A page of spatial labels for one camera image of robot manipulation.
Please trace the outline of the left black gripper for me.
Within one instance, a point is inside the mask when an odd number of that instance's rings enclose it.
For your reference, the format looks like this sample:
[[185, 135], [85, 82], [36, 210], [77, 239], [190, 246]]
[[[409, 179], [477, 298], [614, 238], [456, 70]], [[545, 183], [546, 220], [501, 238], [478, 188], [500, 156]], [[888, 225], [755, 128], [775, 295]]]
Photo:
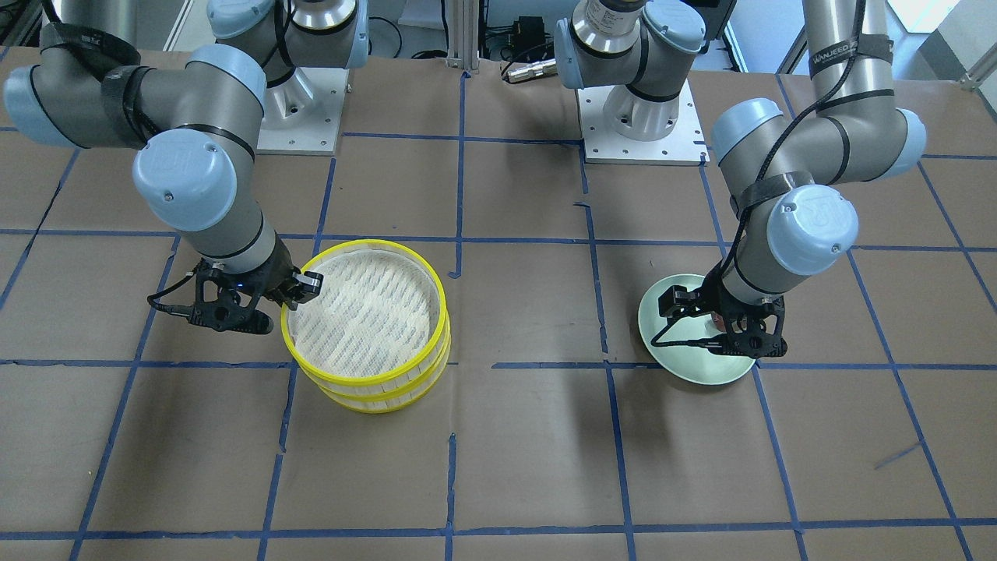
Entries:
[[[652, 348], [689, 347], [707, 349], [713, 355], [779, 358], [787, 354], [783, 338], [786, 302], [783, 295], [763, 298], [761, 303], [745, 303], [727, 290], [720, 274], [710, 271], [700, 287], [689, 290], [671, 285], [658, 299], [660, 316], [666, 327], [651, 340]], [[698, 340], [666, 340], [666, 334], [687, 317], [723, 316], [726, 330]]]

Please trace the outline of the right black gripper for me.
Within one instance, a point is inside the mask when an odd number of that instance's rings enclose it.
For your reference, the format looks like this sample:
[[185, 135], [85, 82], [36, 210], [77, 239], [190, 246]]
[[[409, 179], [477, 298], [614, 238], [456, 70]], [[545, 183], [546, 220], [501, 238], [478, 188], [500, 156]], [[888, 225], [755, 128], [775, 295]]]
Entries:
[[[191, 280], [195, 281], [195, 301], [191, 305], [159, 302]], [[293, 266], [286, 245], [277, 239], [270, 256], [254, 270], [228, 273], [202, 258], [180, 281], [150, 295], [147, 302], [157, 312], [185, 317], [193, 326], [218, 333], [268, 334], [273, 320], [257, 309], [260, 299], [295, 310], [300, 303], [317, 298], [322, 284], [323, 274]]]

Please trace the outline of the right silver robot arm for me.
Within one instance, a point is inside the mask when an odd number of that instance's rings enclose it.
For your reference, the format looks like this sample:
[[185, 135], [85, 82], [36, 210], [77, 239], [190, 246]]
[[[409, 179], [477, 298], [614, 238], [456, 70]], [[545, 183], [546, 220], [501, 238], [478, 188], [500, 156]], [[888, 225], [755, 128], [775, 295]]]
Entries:
[[339, 111], [328, 110], [307, 70], [366, 64], [367, 2], [210, 1], [214, 42], [181, 69], [143, 64], [129, 41], [128, 1], [41, 7], [41, 61], [11, 71], [5, 108], [36, 143], [135, 151], [139, 194], [200, 255], [186, 274], [193, 303], [154, 294], [149, 305], [218, 333], [267, 334], [261, 299], [296, 309], [316, 298], [321, 274], [293, 265], [252, 195], [254, 161], [257, 149], [305, 127], [335, 141]]

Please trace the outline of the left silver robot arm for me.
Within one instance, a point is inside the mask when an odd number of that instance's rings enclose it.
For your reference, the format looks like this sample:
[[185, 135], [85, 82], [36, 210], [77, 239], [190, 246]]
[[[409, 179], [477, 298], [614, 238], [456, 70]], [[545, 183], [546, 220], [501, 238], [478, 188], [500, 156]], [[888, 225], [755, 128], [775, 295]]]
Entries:
[[[664, 325], [649, 348], [713, 355], [783, 356], [784, 295], [829, 269], [858, 236], [840, 182], [911, 169], [926, 128], [897, 107], [893, 40], [883, 1], [805, 1], [815, 102], [788, 118], [766, 98], [742, 101], [713, 124], [710, 143], [738, 219], [735, 241], [700, 288], [671, 285], [656, 298]], [[680, 1], [580, 1], [553, 34], [566, 88], [609, 86], [603, 117], [636, 142], [660, 141], [705, 39]]]

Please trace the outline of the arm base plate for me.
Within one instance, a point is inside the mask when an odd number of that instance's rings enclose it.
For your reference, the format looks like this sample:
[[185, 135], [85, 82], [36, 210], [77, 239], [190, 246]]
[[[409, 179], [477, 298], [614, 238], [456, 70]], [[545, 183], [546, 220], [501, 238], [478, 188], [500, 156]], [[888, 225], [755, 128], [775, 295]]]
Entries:
[[576, 95], [589, 164], [697, 166], [710, 160], [689, 82], [662, 103], [637, 98], [626, 86], [592, 86]]
[[334, 156], [349, 77], [348, 69], [298, 68], [269, 88], [256, 152]]

